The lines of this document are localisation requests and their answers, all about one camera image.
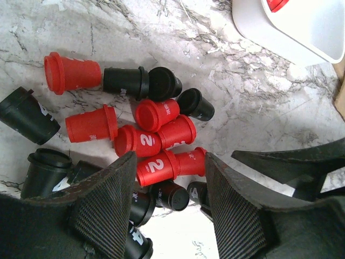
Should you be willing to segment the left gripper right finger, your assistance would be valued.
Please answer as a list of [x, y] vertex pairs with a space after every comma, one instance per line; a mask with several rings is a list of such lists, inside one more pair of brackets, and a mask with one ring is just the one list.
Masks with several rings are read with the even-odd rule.
[[275, 192], [212, 153], [205, 176], [220, 258], [344, 258], [344, 198]]

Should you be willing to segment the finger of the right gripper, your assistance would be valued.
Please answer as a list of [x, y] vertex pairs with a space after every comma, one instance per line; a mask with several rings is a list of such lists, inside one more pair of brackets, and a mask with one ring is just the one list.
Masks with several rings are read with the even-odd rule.
[[231, 157], [281, 184], [293, 187], [294, 198], [318, 200], [344, 196], [344, 187], [321, 192], [327, 174], [344, 167], [344, 138], [291, 151], [234, 151]]

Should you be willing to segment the red coffee capsule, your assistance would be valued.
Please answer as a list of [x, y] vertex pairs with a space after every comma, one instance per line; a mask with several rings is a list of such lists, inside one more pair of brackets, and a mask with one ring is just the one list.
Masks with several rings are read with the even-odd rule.
[[147, 132], [157, 132], [161, 126], [177, 118], [180, 107], [177, 101], [168, 99], [163, 102], [144, 100], [135, 110], [135, 121]]
[[180, 171], [176, 155], [172, 151], [163, 150], [138, 163], [136, 178], [140, 186], [145, 187], [165, 180], [174, 180]]
[[267, 0], [267, 5], [271, 12], [278, 12], [289, 0]]
[[156, 133], [145, 132], [132, 125], [124, 125], [118, 129], [118, 136], [114, 139], [114, 149], [118, 156], [134, 151], [137, 157], [144, 158], [159, 154], [162, 150], [162, 142]]
[[202, 147], [196, 147], [193, 151], [175, 154], [180, 165], [179, 176], [205, 175], [205, 155], [207, 150]]
[[57, 52], [44, 57], [44, 71], [49, 90], [57, 95], [101, 84], [99, 63], [63, 57]]
[[113, 141], [118, 136], [115, 109], [105, 104], [95, 111], [70, 116], [65, 119], [65, 124], [70, 142], [107, 138]]
[[175, 120], [163, 125], [157, 132], [162, 149], [170, 149], [195, 141], [197, 130], [195, 124], [186, 115], [179, 115]]

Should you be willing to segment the white rectangular storage basket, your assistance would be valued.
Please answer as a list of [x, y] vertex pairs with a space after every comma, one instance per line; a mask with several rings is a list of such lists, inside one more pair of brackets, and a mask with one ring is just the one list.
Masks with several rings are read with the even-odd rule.
[[232, 17], [243, 37], [296, 65], [344, 57], [344, 1], [289, 1], [275, 13], [267, 1], [233, 1]]

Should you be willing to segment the brown cardboard piece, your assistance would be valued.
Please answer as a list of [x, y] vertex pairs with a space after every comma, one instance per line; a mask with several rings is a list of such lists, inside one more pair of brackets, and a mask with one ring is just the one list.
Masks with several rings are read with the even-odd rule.
[[333, 68], [340, 81], [340, 85], [337, 88], [337, 93], [334, 99], [334, 106], [341, 117], [344, 119], [344, 58], [338, 64], [334, 64]]

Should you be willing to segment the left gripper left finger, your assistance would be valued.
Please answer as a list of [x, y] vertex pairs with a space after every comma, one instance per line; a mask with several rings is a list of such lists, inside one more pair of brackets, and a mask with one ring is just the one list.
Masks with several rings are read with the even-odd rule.
[[20, 202], [30, 254], [41, 258], [123, 258], [136, 154], [47, 198]]

